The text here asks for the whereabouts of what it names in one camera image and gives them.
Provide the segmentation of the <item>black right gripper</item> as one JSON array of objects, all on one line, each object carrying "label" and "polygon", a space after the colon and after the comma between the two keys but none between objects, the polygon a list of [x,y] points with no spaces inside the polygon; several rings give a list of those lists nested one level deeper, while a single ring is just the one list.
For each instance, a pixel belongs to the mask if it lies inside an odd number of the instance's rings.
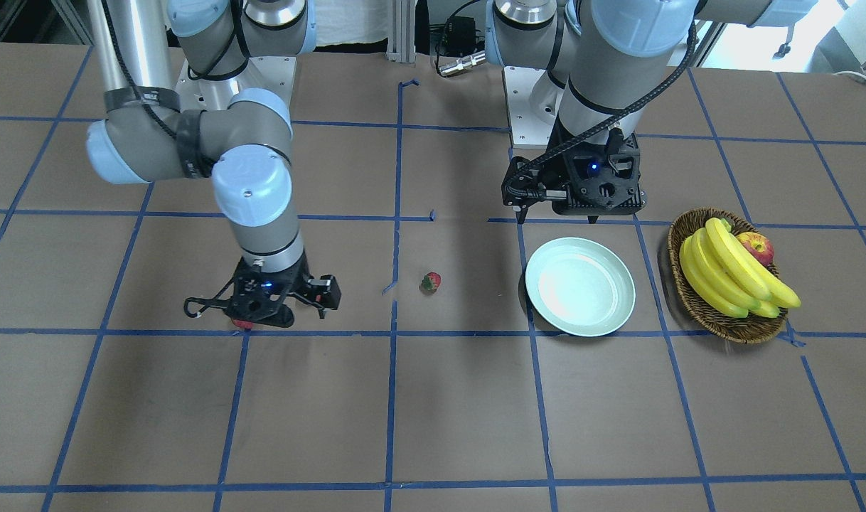
[{"label": "black right gripper", "polygon": [[311,275],[309,261],[299,258],[293,266],[280,272],[239,260],[232,274],[232,294],[225,300],[224,312],[231,319],[251,324],[287,328],[294,323],[294,312],[286,305],[288,298],[310,305],[307,287]]}]

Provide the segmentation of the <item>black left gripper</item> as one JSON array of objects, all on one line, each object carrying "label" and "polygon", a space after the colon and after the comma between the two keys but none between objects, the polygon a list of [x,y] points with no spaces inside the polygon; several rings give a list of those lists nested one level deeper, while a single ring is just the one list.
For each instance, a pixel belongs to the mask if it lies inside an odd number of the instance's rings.
[{"label": "black left gripper", "polygon": [[538,163],[514,156],[502,182],[503,204],[524,225],[528,209],[550,204],[560,216],[628,216],[646,206],[640,186],[641,150],[635,135],[609,130],[604,144],[582,142]]}]

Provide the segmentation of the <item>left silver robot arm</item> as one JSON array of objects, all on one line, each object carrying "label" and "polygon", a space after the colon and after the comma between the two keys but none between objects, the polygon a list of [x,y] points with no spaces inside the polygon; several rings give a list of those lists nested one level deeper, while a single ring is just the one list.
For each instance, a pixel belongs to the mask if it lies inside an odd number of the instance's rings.
[{"label": "left silver robot arm", "polygon": [[501,182],[515,221],[549,202],[560,216],[628,216],[646,204],[635,130],[686,71],[697,21],[788,27],[811,1],[488,1],[485,56],[541,69],[561,92],[543,155],[516,156]]}]

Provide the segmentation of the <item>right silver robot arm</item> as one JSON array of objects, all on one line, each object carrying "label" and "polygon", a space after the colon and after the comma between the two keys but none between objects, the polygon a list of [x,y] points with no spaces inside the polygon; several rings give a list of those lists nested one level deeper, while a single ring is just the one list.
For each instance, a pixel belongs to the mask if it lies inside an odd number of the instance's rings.
[{"label": "right silver robot arm", "polygon": [[292,182],[287,101],[255,58],[316,47],[312,1],[92,1],[106,117],[89,126],[92,167],[114,184],[209,179],[242,258],[223,299],[190,297],[237,324],[294,323],[287,298],[338,307],[330,276],[309,271]]}]

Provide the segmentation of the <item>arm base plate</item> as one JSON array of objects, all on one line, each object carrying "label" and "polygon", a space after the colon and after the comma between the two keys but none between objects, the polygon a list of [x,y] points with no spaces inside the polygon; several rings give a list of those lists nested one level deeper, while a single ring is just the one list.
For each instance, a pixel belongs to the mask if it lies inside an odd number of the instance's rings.
[{"label": "arm base plate", "polygon": [[563,88],[544,69],[503,69],[506,107],[512,145],[518,149],[546,149]]},{"label": "arm base plate", "polygon": [[224,81],[193,80],[184,62],[174,84],[182,110],[224,110],[243,90],[269,90],[290,106],[299,59],[296,56],[257,56],[237,77]]}]

